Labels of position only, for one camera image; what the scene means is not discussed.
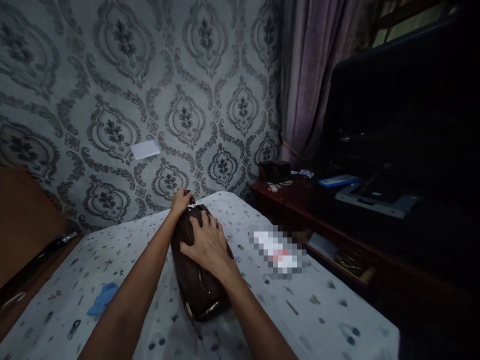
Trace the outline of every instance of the brown bag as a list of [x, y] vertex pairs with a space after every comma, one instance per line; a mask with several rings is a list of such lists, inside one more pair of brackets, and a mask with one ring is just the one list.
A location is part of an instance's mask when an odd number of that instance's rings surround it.
[[[171, 239], [171, 253], [183, 305], [188, 316], [197, 321], [213, 319], [232, 306], [220, 281], [180, 252], [180, 242], [189, 246], [195, 243], [190, 217], [196, 218], [202, 226], [202, 210], [210, 215], [205, 205], [188, 207], [180, 216]], [[228, 244], [226, 250], [233, 259], [234, 256]]]

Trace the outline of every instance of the curtain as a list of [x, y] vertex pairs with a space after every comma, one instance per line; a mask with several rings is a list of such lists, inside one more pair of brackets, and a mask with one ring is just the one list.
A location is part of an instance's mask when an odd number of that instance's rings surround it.
[[286, 0], [281, 50], [281, 159], [315, 153], [332, 71], [353, 51], [362, 0]]

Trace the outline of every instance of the bed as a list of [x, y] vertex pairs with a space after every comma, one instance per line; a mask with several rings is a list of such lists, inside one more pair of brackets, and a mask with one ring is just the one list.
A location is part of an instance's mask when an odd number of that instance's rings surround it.
[[[310, 256], [303, 273], [271, 279], [249, 242], [267, 218], [233, 193], [197, 201], [223, 224], [238, 268], [299, 359], [397, 359], [399, 330]], [[0, 359], [76, 359], [98, 319], [103, 285], [120, 285], [168, 210], [88, 234], [33, 297], [0, 344]], [[134, 359], [248, 359], [232, 310], [206, 323], [185, 314], [169, 250]]]

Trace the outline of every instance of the damask wallpaper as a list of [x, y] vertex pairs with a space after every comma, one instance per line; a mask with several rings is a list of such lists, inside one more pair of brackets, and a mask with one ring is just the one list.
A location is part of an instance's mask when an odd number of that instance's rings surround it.
[[[245, 197], [279, 154], [278, 0], [0, 1], [0, 163], [74, 226]], [[161, 153], [135, 160], [130, 145]]]

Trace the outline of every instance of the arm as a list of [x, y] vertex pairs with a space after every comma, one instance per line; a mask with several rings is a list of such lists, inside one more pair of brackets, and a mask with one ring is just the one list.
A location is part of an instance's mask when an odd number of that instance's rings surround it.
[[79, 359], [131, 359], [150, 308], [177, 221], [192, 193], [178, 190], [170, 212], [93, 329]]
[[294, 352], [269, 318], [227, 254], [221, 224], [202, 211], [200, 227], [191, 217], [195, 243], [180, 243], [180, 251], [211, 272], [223, 285], [233, 305], [246, 342], [254, 359], [296, 359]]

